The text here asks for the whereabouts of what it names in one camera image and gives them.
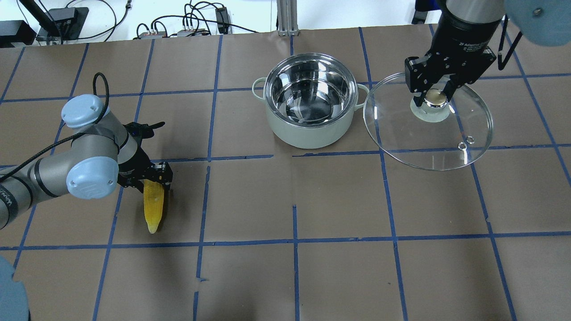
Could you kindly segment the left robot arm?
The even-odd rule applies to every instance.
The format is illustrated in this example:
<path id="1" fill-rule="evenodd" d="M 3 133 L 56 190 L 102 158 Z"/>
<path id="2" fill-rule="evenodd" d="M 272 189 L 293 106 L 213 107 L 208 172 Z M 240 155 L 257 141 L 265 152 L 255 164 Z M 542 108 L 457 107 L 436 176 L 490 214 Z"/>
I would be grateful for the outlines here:
<path id="1" fill-rule="evenodd" d="M 143 194 L 145 222 L 155 233 L 173 171 L 167 162 L 153 163 L 141 141 L 152 138 L 165 123 L 121 124 L 108 101 L 94 94 L 70 99 L 61 118 L 74 132 L 61 140 L 71 142 L 69 150 L 47 155 L 51 148 L 45 148 L 20 166 L 1 170 L 1 227 L 38 203 L 67 194 L 85 200 L 105 198 L 120 185 Z"/>

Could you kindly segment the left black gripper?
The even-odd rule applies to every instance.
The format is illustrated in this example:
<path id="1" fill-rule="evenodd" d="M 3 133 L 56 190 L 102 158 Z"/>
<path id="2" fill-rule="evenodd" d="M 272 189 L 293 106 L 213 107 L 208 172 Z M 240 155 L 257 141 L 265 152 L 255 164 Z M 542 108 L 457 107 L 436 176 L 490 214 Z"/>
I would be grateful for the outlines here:
<path id="1" fill-rule="evenodd" d="M 119 162 L 118 183 L 122 187 L 134 187 L 143 193 L 143 181 L 150 180 L 161 184 L 165 191 L 170 191 L 173 181 L 173 171 L 168 162 L 154 163 L 147 153 L 135 142 L 127 132 L 126 144 L 120 151 L 126 149 L 129 142 L 134 142 L 134 152 L 127 153 L 127 159 Z"/>

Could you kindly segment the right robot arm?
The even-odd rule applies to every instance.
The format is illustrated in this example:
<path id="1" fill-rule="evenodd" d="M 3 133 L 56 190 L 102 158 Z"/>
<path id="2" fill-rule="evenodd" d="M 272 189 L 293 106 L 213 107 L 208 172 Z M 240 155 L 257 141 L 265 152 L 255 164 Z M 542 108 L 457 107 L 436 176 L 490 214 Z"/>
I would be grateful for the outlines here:
<path id="1" fill-rule="evenodd" d="M 570 41 L 571 3 L 568 0 L 417 0 L 417 12 L 441 10 L 431 47 L 423 57 L 405 60 L 406 85 L 417 107 L 448 77 L 440 98 L 449 102 L 457 89 L 476 82 L 494 63 L 502 70 L 522 37 L 542 46 Z M 507 53 L 503 43 L 494 53 L 488 46 L 499 24 L 502 37 L 509 23 L 519 28 Z"/>

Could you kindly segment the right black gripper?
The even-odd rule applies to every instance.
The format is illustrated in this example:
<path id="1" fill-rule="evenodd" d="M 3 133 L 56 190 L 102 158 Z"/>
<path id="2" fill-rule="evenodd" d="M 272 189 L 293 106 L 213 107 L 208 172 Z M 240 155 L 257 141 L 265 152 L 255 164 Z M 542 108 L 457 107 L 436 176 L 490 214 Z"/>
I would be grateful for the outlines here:
<path id="1" fill-rule="evenodd" d="M 477 81 L 497 59 L 488 46 L 496 30 L 497 21 L 475 24 L 441 16 L 426 54 L 405 59 L 406 85 L 415 95 L 415 106 L 426 101 L 428 90 L 441 79 L 448 103 L 457 89 Z"/>

